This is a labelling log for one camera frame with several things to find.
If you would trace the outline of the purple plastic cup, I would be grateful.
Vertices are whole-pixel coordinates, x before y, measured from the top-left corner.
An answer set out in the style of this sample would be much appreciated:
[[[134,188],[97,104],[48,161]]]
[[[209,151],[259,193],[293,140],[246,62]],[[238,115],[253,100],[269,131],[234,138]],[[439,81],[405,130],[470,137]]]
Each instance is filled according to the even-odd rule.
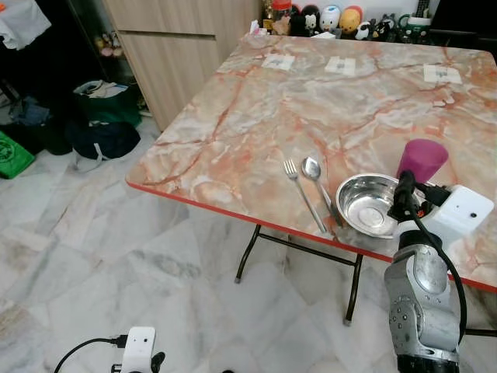
[[[395,176],[411,171],[418,183],[426,183],[447,162],[450,153],[438,142],[425,138],[409,140],[402,152]]]

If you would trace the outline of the stainless steel bowl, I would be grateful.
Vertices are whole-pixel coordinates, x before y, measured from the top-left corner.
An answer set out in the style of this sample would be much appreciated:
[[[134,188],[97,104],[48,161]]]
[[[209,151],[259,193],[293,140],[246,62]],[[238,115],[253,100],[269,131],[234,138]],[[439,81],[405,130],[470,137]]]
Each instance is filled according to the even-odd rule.
[[[398,222],[388,214],[398,179],[379,173],[362,173],[342,181],[335,202],[345,222],[378,239],[394,237]]]

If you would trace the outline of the silver metal spoon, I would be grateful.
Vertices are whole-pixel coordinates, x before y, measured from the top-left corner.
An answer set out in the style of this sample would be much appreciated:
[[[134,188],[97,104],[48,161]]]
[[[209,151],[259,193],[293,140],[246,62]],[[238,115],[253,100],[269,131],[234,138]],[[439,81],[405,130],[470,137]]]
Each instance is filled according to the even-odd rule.
[[[329,214],[335,222],[336,227],[343,228],[343,221],[339,217],[339,214],[335,209],[326,188],[321,184],[321,166],[318,161],[312,157],[306,157],[306,159],[302,161],[302,170],[303,174],[317,187],[320,192],[323,205],[326,206]]]

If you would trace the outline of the silver metal fork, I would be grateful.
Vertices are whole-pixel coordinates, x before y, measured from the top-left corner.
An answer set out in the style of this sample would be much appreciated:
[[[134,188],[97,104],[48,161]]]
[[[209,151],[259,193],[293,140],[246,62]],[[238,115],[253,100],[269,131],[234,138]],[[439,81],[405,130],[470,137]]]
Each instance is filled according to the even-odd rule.
[[[316,221],[318,227],[320,228],[320,231],[322,233],[328,233],[328,229],[326,227],[326,224],[321,220],[321,217],[319,216],[319,213],[314,210],[312,203],[310,203],[308,199],[308,195],[306,192],[303,190],[303,187],[301,185],[301,182],[299,181],[299,173],[296,169],[295,163],[292,160],[285,160],[283,163],[284,171],[285,174],[287,174],[287,178],[290,179],[292,182],[294,182],[294,185],[298,189],[299,194],[301,195],[301,198],[303,202],[305,203],[305,206],[308,207],[308,210],[312,216],[312,219]]]

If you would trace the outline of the white paper card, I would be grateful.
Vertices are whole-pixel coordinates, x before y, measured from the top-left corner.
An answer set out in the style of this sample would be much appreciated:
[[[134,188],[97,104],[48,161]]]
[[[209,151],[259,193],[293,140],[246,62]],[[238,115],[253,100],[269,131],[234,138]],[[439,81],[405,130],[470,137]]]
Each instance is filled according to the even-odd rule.
[[[355,77],[356,67],[357,61],[355,59],[333,56],[327,60],[324,71],[346,77]]]
[[[423,81],[430,84],[462,84],[461,71],[447,65],[423,64]]]
[[[293,54],[267,54],[261,65],[263,68],[290,71],[294,67],[295,60]]]

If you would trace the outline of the marble pattern folding table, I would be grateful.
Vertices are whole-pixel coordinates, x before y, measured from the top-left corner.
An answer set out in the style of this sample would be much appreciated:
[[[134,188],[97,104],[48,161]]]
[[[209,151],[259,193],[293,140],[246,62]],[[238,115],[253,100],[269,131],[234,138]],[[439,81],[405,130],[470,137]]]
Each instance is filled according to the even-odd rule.
[[[263,68],[267,54],[293,54],[290,71]],[[357,61],[355,77],[324,71],[330,57]],[[461,71],[462,84],[423,81],[423,64]],[[127,174],[149,194],[388,262],[395,245],[343,224],[317,187],[299,181],[326,224],[322,233],[283,163],[321,166],[330,194],[351,176],[394,176],[405,145],[426,138],[450,158],[433,183],[497,198],[497,64],[462,47],[372,40],[249,36],[206,80]]]

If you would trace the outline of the dark green mug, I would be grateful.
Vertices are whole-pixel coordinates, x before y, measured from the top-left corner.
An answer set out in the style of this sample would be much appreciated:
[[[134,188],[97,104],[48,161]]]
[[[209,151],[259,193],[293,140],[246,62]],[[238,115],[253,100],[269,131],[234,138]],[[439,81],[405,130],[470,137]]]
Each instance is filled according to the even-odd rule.
[[[398,40],[404,44],[422,45],[426,42],[432,19],[411,14],[398,18]]]

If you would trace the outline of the black white animal figurine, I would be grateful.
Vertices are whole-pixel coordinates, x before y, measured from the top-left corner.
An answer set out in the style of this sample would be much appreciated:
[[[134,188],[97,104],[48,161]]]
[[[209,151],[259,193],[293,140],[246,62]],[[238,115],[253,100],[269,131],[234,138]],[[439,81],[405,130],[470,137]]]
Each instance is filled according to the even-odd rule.
[[[395,21],[390,18],[384,18],[377,21],[372,19],[363,21],[355,35],[356,40],[390,40],[391,33],[395,26]]]

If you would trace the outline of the yellow orange egg figurine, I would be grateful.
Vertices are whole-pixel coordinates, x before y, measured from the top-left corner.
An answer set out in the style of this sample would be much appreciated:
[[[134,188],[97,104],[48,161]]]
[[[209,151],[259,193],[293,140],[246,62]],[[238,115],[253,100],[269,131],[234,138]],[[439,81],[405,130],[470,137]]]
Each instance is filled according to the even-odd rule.
[[[354,36],[363,21],[363,10],[358,5],[351,5],[342,11],[339,29],[343,36]]]

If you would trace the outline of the black monitor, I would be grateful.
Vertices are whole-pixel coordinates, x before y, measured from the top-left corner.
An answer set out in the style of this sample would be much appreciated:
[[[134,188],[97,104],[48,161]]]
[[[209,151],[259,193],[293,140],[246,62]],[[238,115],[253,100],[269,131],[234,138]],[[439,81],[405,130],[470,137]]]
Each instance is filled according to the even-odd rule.
[[[432,45],[497,50],[496,0],[440,0],[429,28]]]

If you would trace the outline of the white round figurine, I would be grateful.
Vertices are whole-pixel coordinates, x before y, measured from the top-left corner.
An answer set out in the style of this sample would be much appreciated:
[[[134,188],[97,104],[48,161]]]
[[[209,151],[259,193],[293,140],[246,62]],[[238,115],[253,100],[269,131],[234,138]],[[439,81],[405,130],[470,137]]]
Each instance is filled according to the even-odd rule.
[[[327,5],[323,8],[320,15],[320,30],[321,32],[332,32],[338,27],[341,17],[341,9],[337,5]]]

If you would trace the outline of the black mouse figurine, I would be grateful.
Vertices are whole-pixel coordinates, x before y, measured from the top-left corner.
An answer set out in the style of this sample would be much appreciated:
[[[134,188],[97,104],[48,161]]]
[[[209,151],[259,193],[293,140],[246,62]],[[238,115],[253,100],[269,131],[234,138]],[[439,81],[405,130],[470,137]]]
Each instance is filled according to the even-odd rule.
[[[317,35],[320,32],[319,20],[320,20],[320,9],[316,5],[306,5],[301,11],[303,17],[303,31],[301,36],[306,38]]]

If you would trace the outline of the red lid jar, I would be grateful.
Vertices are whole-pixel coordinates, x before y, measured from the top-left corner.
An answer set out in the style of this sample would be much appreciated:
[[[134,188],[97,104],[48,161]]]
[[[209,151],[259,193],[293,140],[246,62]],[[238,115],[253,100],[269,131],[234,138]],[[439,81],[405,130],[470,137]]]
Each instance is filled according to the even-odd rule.
[[[291,16],[294,14],[292,0],[271,0],[271,33],[286,36],[289,34]]]

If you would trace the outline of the black backpack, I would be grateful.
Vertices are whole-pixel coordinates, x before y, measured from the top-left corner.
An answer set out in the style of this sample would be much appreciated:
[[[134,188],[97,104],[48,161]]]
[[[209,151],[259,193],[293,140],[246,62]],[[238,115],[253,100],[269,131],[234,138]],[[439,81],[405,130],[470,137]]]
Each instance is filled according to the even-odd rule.
[[[65,139],[84,159],[120,159],[135,149],[140,135],[128,122],[70,122],[64,129]]]

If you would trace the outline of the bright green bag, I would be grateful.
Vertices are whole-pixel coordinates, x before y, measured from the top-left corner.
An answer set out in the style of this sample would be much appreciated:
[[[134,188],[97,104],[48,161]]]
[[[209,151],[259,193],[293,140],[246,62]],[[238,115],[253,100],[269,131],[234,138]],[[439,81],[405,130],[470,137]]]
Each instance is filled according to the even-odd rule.
[[[0,131],[0,179],[13,179],[30,167],[36,157]]]

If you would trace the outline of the dark green shopping bag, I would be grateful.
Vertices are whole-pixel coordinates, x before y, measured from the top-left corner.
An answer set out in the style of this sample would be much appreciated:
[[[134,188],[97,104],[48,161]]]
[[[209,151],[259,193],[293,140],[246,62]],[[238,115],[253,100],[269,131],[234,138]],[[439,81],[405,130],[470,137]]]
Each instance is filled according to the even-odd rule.
[[[137,85],[95,79],[79,85],[72,92],[89,121],[125,122],[132,127],[137,127],[142,121]]]

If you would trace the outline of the light wooden cabinet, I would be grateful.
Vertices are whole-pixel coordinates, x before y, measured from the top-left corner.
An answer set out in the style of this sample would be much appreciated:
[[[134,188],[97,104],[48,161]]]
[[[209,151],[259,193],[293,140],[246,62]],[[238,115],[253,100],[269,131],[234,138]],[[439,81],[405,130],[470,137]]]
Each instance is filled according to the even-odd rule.
[[[258,19],[262,0],[102,0],[163,131]]]

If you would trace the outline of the dark blue clothes pile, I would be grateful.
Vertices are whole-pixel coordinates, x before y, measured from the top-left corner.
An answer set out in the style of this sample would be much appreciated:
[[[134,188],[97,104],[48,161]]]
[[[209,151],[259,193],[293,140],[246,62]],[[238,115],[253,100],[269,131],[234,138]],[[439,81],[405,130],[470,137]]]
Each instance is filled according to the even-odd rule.
[[[54,155],[72,152],[72,146],[65,137],[65,124],[64,115],[42,106],[32,96],[7,104],[3,115],[0,115],[0,132],[32,154],[38,154],[43,149]]]

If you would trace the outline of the white cloth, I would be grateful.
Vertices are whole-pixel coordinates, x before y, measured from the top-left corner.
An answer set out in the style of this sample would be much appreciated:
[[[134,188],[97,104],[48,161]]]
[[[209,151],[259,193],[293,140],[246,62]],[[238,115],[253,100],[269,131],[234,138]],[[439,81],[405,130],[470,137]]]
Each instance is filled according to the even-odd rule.
[[[6,49],[25,49],[50,26],[36,0],[0,0],[0,41]]]

